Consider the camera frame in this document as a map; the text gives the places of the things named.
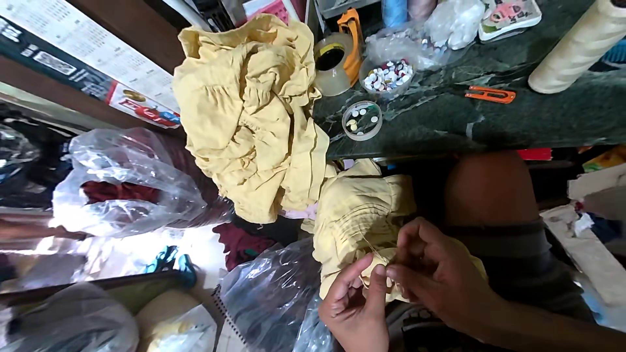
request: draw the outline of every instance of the dark red cloth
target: dark red cloth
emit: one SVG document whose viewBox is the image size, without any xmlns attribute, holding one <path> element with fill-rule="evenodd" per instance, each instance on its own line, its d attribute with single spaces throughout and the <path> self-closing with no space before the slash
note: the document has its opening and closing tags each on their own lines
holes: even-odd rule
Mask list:
<svg viewBox="0 0 626 352">
<path fill-rule="evenodd" d="M 156 204 L 158 202 L 159 190 L 152 187 L 130 184 L 123 182 L 120 185 L 113 185 L 108 182 L 87 181 L 81 186 L 89 204 L 104 202 L 105 200 L 145 200 Z"/>
<path fill-rule="evenodd" d="M 220 243 L 224 244 L 226 269 L 231 271 L 241 263 L 251 261 L 276 242 L 263 237 L 254 237 L 233 224 L 215 226 L 213 231 L 220 234 Z"/>
</svg>

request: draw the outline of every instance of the knee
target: knee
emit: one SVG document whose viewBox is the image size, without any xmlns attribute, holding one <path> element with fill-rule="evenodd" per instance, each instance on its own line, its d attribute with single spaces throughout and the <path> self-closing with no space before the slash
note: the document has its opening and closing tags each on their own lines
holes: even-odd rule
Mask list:
<svg viewBox="0 0 626 352">
<path fill-rule="evenodd" d="M 515 150 L 465 155 L 459 159 L 458 166 L 479 173 L 498 170 L 528 172 L 526 163 Z"/>
</svg>

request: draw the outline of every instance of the green marble table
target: green marble table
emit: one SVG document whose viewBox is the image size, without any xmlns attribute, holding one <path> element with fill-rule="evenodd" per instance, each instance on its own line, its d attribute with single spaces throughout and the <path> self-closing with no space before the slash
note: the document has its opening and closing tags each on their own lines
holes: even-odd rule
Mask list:
<svg viewBox="0 0 626 352">
<path fill-rule="evenodd" d="M 588 71 L 569 89 L 552 95 L 535 93 L 527 83 L 592 2 L 538 0 L 543 19 L 535 27 L 494 43 L 474 44 L 453 65 L 421 73 L 406 94 L 380 103 L 382 129 L 370 140 L 351 140 L 341 127 L 347 107 L 371 98 L 359 83 L 339 96 L 317 100 L 313 116 L 331 139 L 328 158 L 626 142 L 626 70 Z M 365 35 L 377 30 L 363 26 Z M 460 88 L 466 85 L 513 90 L 517 97 L 507 105 L 465 98 Z"/>
</svg>

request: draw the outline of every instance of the spiral notebook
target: spiral notebook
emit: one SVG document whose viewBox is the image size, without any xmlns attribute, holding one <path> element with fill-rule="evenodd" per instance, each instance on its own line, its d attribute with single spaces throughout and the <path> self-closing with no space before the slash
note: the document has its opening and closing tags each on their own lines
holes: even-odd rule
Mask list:
<svg viewBox="0 0 626 352">
<path fill-rule="evenodd" d="M 216 352 L 249 352 L 245 344 L 244 337 L 239 333 L 233 319 L 228 315 L 224 303 L 220 299 L 220 286 L 217 286 L 211 294 L 214 306 L 209 307 L 214 318 L 219 319 L 218 324 L 222 325 L 222 332 L 217 340 Z"/>
</svg>

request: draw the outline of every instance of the clear plastic bag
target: clear plastic bag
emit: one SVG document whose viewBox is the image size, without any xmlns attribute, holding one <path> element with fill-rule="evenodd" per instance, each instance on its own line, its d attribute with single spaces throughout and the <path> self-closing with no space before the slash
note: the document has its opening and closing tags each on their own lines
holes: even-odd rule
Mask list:
<svg viewBox="0 0 626 352">
<path fill-rule="evenodd" d="M 0 183 L 39 158 L 41 152 L 22 133 L 0 124 Z"/>
<path fill-rule="evenodd" d="M 384 28 L 366 38 L 366 56 L 373 63 L 406 59 L 416 71 L 438 70 L 453 62 L 446 45 L 436 48 L 424 32 L 423 22 L 412 21 L 396 28 Z"/>
<path fill-rule="evenodd" d="M 222 279 L 220 300 L 250 352 L 292 352 L 307 306 L 319 296 L 313 240 L 278 246 Z"/>
<path fill-rule="evenodd" d="M 318 291 L 307 306 L 304 321 L 300 326 L 300 331 L 298 331 L 298 337 L 295 339 L 293 352 L 332 352 L 331 331 L 319 319 L 317 313 L 321 302 L 322 298 L 320 298 Z"/>
<path fill-rule="evenodd" d="M 485 13 L 481 0 L 445 0 L 434 9 L 424 30 L 435 47 L 458 50 L 474 41 Z"/>
<path fill-rule="evenodd" d="M 14 318 L 0 352 L 134 352 L 135 319 L 101 288 L 82 282 Z"/>
<path fill-rule="evenodd" d="M 191 176 L 200 190 L 202 199 L 207 203 L 207 207 L 203 212 L 192 220 L 180 219 L 169 223 L 167 226 L 186 229 L 208 224 L 221 224 L 230 220 L 235 213 L 233 202 L 228 198 L 220 196 L 213 180 L 206 176 L 196 165 L 195 157 L 185 148 L 184 141 L 165 135 L 157 135 L 157 137 L 165 146 L 165 150 L 170 155 L 174 167 Z"/>
<path fill-rule="evenodd" d="M 68 231 L 124 237 L 156 230 L 176 220 L 192 220 L 207 203 L 191 176 L 176 169 L 157 136 L 144 128 L 96 129 L 72 139 L 74 170 L 53 192 L 55 221 Z M 106 200 L 88 204 L 87 181 L 123 182 L 159 190 L 145 200 Z"/>
<path fill-rule="evenodd" d="M 217 324 L 203 306 L 156 325 L 148 340 L 149 352 L 205 352 L 213 351 Z"/>
</svg>

